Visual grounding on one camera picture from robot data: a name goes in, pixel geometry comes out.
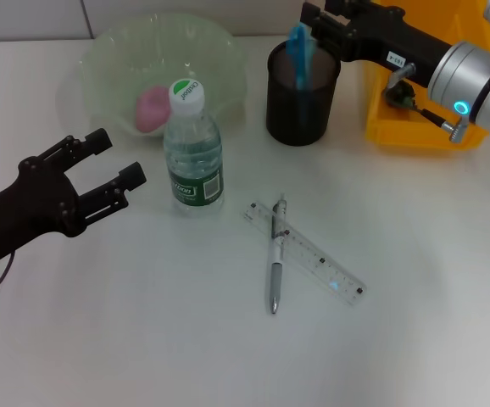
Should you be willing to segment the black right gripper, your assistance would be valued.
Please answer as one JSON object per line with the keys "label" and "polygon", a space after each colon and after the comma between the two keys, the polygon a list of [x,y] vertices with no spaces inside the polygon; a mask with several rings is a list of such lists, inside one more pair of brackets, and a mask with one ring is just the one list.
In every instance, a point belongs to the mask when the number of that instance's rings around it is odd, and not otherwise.
{"label": "black right gripper", "polygon": [[[347,25],[334,16],[345,17]],[[370,0],[325,0],[323,6],[306,1],[300,22],[314,39],[340,47],[343,62],[370,61],[390,71],[413,64],[409,79],[427,87],[451,45],[407,24],[404,16],[400,7]]]}

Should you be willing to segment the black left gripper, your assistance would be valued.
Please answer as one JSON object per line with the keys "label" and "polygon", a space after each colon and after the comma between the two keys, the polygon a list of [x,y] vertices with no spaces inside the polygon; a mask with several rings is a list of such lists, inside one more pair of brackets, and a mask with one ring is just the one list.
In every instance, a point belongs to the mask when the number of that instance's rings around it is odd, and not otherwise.
{"label": "black left gripper", "polygon": [[69,135],[41,158],[19,163],[18,177],[0,192],[0,259],[46,233],[76,237],[86,226],[128,206],[125,192],[147,181],[138,162],[81,196],[65,175],[83,159],[111,147],[108,133],[100,128],[83,141]]}

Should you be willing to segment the blue scissors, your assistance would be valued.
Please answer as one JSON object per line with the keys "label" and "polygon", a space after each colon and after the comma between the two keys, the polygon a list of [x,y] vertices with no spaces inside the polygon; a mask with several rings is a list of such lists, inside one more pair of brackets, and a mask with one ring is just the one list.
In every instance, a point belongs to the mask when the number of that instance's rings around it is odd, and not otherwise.
{"label": "blue scissors", "polygon": [[309,120],[309,94],[311,61],[315,53],[315,41],[310,37],[309,28],[298,23],[294,26],[287,38],[286,53],[291,59],[294,69],[293,93],[300,131],[307,131]]}

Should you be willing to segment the pink peach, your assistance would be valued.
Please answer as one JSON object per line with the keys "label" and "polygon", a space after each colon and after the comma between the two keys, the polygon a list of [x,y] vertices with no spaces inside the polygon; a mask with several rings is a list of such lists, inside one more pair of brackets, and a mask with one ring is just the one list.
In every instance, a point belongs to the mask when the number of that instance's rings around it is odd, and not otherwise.
{"label": "pink peach", "polygon": [[153,86],[143,92],[136,101],[136,128],[148,133],[156,131],[170,117],[169,89]]}

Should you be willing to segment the clear green-label water bottle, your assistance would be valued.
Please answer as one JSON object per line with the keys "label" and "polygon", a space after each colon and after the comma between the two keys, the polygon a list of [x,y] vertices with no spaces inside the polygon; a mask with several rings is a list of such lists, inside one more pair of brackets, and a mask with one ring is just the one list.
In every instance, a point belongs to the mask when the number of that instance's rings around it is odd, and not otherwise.
{"label": "clear green-label water bottle", "polygon": [[224,202],[223,148],[204,87],[193,78],[175,81],[169,101],[164,154],[174,200],[189,214],[215,212]]}

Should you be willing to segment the green plastic wrapper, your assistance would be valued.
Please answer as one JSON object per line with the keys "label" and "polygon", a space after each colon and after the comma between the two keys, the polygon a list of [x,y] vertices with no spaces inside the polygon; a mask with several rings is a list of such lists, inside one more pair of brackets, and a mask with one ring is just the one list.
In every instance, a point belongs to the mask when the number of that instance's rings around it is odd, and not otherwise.
{"label": "green plastic wrapper", "polygon": [[395,109],[416,110],[414,88],[406,81],[399,81],[391,88],[385,88],[382,96]]}

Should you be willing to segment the clear plastic ruler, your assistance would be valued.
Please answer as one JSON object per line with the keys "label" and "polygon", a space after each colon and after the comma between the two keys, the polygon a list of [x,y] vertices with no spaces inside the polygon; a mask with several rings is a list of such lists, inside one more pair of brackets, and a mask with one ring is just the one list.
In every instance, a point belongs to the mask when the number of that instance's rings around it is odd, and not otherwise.
{"label": "clear plastic ruler", "polygon": [[312,276],[331,295],[355,305],[366,294],[367,287],[360,279],[261,202],[252,202],[243,217],[279,248],[279,254],[296,261],[305,275]]}

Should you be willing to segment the black mesh pen holder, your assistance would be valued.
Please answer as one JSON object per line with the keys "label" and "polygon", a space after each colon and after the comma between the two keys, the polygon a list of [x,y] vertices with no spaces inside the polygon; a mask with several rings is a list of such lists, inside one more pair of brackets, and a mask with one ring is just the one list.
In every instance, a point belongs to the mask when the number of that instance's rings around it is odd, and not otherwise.
{"label": "black mesh pen holder", "polygon": [[299,90],[286,43],[277,45],[268,57],[266,128],[274,139],[288,146],[317,142],[328,125],[341,62],[334,53],[318,47],[310,68],[309,84]]}

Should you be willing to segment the silver white ballpoint pen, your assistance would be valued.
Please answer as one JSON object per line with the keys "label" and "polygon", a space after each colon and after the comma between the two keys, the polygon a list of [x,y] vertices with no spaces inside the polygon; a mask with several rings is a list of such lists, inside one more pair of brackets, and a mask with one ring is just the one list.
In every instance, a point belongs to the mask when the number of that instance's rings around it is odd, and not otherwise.
{"label": "silver white ballpoint pen", "polygon": [[281,220],[286,219],[287,201],[282,194],[272,209],[275,214],[271,220],[271,266],[270,266],[270,287],[269,287],[269,307],[272,315],[279,309],[281,300],[281,281],[283,271],[283,245],[284,245],[284,226]]}

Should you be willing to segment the pale green wavy bowl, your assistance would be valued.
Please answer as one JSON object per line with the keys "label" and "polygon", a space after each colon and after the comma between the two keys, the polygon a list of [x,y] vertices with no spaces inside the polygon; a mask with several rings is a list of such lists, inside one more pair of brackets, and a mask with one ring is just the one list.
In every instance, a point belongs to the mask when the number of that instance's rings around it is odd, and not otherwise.
{"label": "pale green wavy bowl", "polygon": [[247,95],[246,57],[220,25],[192,14],[134,16],[106,30],[80,61],[88,115],[102,126],[140,137],[136,101],[146,91],[193,78],[207,110],[226,116]]}

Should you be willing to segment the yellow plastic bin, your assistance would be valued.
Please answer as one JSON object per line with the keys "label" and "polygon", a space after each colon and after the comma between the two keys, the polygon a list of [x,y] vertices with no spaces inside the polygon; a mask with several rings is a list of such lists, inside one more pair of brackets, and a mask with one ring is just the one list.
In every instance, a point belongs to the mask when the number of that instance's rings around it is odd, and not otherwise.
{"label": "yellow plastic bin", "polygon": [[[483,18],[488,0],[371,0],[405,11],[404,21],[453,45],[461,40],[490,51],[490,23]],[[366,138],[402,148],[468,150],[479,147],[488,133],[471,125],[460,143],[415,112],[394,109],[381,96],[389,71],[371,62],[363,63],[367,98]]]}

